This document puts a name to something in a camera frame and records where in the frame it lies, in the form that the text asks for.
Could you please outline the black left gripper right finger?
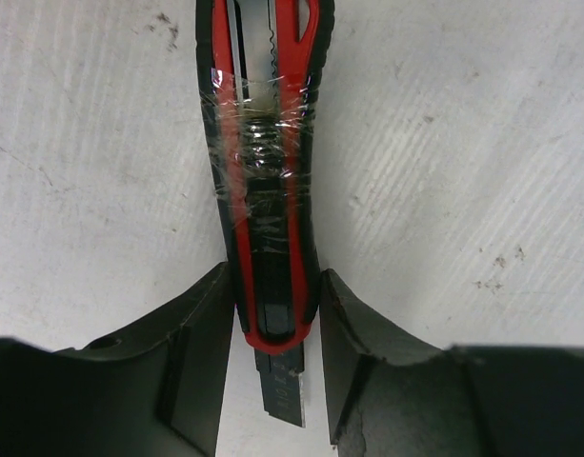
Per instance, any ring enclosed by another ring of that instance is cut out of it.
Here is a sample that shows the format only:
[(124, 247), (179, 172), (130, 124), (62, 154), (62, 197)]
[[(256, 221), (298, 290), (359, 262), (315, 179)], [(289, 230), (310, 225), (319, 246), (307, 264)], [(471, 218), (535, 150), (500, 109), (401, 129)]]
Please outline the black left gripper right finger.
[(322, 276), (320, 333), (342, 456), (584, 456), (584, 348), (436, 348), (333, 270)]

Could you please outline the red black utility knife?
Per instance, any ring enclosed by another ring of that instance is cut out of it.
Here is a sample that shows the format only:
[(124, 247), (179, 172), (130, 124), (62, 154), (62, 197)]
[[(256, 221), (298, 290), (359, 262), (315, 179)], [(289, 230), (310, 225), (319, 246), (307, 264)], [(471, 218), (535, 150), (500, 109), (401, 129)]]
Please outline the red black utility knife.
[(331, 1), (195, 6), (197, 82), (237, 315), (264, 409), (297, 427), (321, 276), (313, 127), (333, 27)]

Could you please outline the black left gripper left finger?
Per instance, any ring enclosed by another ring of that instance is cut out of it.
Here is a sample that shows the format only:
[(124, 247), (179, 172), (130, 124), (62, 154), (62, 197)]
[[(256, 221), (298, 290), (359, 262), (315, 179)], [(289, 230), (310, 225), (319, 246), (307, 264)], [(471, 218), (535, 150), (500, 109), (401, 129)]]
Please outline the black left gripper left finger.
[(212, 456), (232, 321), (219, 264), (85, 348), (0, 337), (0, 456)]

